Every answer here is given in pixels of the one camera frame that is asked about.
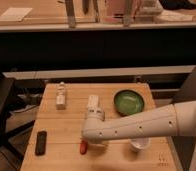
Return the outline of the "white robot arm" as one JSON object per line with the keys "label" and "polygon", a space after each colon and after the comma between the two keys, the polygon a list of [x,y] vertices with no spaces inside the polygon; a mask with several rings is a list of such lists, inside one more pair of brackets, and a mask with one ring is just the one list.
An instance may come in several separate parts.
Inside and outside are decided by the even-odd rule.
{"label": "white robot arm", "polygon": [[[89,142],[163,136],[196,138],[196,100],[175,103],[106,121],[99,109],[89,109],[82,137]],[[196,171],[196,144],[189,171]]]}

